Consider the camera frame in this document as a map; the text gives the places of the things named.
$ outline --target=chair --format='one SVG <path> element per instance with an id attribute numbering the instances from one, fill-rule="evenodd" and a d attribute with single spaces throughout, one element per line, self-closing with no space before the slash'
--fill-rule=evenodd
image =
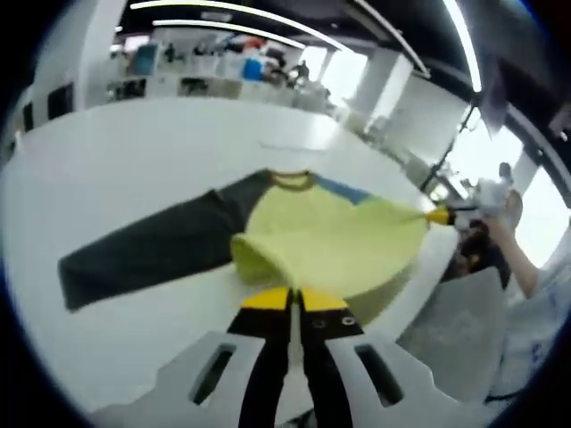
<path id="1" fill-rule="evenodd" d="M 500 363 L 506 309 L 495 267 L 438 285 L 397 341 L 458 401 L 483 402 Z"/>

